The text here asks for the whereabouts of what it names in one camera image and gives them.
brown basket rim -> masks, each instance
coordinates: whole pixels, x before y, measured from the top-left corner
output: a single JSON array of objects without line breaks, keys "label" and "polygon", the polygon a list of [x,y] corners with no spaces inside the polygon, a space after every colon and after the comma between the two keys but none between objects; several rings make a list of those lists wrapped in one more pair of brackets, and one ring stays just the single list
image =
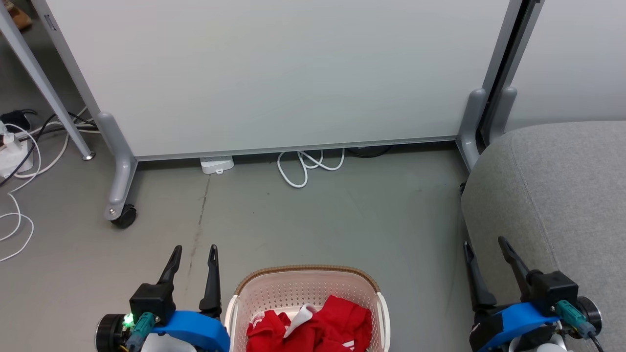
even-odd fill
[{"label": "brown basket rim", "polygon": [[243,281],[237,286],[235,290],[236,295],[240,295],[241,291],[244,289],[245,285],[247,285],[252,279],[255,277],[259,277],[266,274],[275,274],[277,272],[288,272],[288,271],[338,271],[338,272],[349,272],[351,274],[356,274],[364,278],[372,288],[376,291],[376,293],[381,292],[381,288],[378,286],[376,281],[368,275],[363,270],[357,269],[355,267],[349,266],[335,266],[335,265],[288,265],[288,266],[275,266],[268,267],[266,269],[257,270],[250,275],[248,275]]}]

laundry basket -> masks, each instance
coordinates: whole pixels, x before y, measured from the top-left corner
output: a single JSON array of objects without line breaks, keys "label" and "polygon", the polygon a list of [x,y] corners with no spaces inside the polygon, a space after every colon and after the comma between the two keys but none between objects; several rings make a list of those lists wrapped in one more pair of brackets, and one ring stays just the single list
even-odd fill
[{"label": "laundry basket", "polygon": [[230,352],[245,352],[251,320],[273,309],[293,318],[303,304],[322,309],[330,296],[347,299],[372,312],[369,352],[388,352],[391,337],[389,311],[378,285],[365,272],[344,266],[282,266],[248,275],[228,304],[224,325]]}]

gray upholstered seat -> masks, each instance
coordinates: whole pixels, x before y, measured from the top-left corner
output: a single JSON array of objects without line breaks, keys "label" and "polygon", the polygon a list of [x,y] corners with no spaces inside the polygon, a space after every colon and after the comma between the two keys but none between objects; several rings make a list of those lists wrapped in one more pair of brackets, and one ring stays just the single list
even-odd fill
[{"label": "gray upholstered seat", "polygon": [[[462,198],[479,265],[499,303],[520,292],[498,247],[561,270],[602,312],[606,351],[626,348],[626,122],[558,123],[507,133],[476,163]],[[568,339],[575,352],[595,351]]]}]

metal pole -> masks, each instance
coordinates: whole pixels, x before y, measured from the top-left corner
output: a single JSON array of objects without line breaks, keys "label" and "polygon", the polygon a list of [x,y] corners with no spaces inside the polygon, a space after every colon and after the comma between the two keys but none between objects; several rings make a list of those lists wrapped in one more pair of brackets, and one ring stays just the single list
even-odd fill
[{"label": "metal pole", "polygon": [[31,75],[31,78],[50,104],[52,110],[56,113],[61,123],[63,123],[63,126],[65,126],[65,129],[68,131],[72,141],[74,141],[78,150],[80,150],[81,154],[83,154],[83,160],[91,160],[95,156],[95,153],[87,147],[87,143],[85,143],[83,136],[81,136],[80,132],[76,128],[72,118],[69,117],[68,111],[65,109],[65,106],[63,106],[63,103],[61,103],[59,96],[56,94],[50,84],[50,81],[48,81],[48,78],[43,73],[41,66],[33,55],[33,52],[30,48],[28,48],[24,37],[22,37],[22,34],[15,26],[15,23],[13,23],[13,19],[9,15],[9,11],[6,11],[5,9],[0,9],[0,31],[9,42],[9,45],[18,56],[19,60],[22,62],[22,65],[24,65],[24,68],[26,68],[26,71],[28,71],[28,74]]}]

brown shoe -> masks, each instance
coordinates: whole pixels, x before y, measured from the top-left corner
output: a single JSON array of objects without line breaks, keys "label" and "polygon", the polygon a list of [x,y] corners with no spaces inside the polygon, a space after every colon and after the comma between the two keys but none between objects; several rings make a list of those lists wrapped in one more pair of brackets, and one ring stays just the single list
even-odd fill
[{"label": "brown shoe", "polygon": [[9,14],[13,18],[13,22],[21,31],[24,28],[30,27],[33,24],[33,20],[24,11],[20,10],[11,1],[4,0],[4,7],[9,11]]}]

